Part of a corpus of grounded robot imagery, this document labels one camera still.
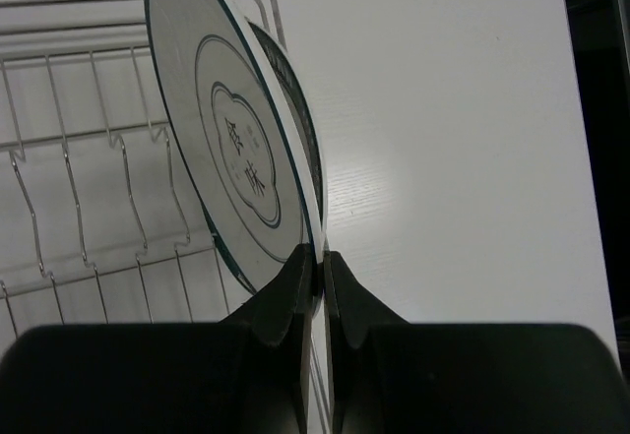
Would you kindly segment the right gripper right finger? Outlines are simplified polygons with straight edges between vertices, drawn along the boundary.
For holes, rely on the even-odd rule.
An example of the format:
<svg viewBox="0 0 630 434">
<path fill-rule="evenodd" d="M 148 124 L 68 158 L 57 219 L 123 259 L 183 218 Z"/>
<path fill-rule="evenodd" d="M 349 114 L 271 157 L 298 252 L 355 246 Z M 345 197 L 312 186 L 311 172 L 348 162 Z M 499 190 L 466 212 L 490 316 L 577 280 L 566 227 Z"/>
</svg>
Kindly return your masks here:
<svg viewBox="0 0 630 434">
<path fill-rule="evenodd" d="M 336 433 L 625 433 L 629 390 L 571 324 L 418 324 L 324 260 Z"/>
</svg>

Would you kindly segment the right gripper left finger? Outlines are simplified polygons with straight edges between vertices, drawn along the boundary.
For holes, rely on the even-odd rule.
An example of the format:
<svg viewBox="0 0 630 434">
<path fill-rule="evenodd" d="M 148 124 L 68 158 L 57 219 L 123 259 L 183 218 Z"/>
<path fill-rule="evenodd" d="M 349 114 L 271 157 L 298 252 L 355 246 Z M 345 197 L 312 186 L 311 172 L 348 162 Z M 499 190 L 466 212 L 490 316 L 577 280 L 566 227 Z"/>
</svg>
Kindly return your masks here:
<svg viewBox="0 0 630 434">
<path fill-rule="evenodd" d="M 303 433 L 315 263 L 218 322 L 42 326 L 1 362 L 5 433 Z"/>
</svg>

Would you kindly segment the white plate with flower emblem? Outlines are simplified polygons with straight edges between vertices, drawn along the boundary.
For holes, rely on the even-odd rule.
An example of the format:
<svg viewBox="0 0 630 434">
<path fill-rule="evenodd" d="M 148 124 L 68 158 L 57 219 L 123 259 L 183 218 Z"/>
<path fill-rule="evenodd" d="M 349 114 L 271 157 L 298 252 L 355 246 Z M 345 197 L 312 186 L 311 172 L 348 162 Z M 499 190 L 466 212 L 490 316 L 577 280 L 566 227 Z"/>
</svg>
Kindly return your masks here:
<svg viewBox="0 0 630 434">
<path fill-rule="evenodd" d="M 324 234 L 284 93 L 233 0 L 144 0 L 157 84 L 220 255 L 250 292 Z"/>
</svg>

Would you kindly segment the green rimmed plate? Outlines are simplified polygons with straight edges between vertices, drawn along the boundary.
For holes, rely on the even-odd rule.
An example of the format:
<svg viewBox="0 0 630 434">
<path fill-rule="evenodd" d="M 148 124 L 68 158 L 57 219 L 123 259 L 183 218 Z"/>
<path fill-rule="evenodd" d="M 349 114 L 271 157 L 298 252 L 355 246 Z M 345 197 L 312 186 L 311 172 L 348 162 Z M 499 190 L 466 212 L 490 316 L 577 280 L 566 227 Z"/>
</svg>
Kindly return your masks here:
<svg viewBox="0 0 630 434">
<path fill-rule="evenodd" d="M 263 27 L 253 22 L 249 22 L 249 26 L 270 62 L 291 112 L 309 166 L 322 231 L 326 234 L 329 210 L 328 181 L 323 149 L 309 99 L 286 49 Z"/>
</svg>

